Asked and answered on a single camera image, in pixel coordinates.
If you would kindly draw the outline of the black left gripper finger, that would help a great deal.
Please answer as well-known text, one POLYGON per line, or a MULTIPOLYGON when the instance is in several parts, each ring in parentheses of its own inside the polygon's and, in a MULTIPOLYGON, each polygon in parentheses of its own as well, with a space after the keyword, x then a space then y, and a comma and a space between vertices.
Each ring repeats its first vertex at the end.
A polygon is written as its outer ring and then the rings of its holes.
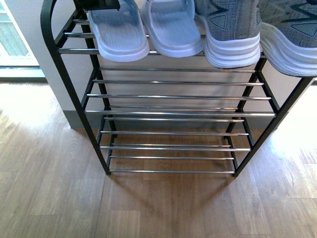
POLYGON ((84 10, 120 9, 118 0, 75 0, 84 10))

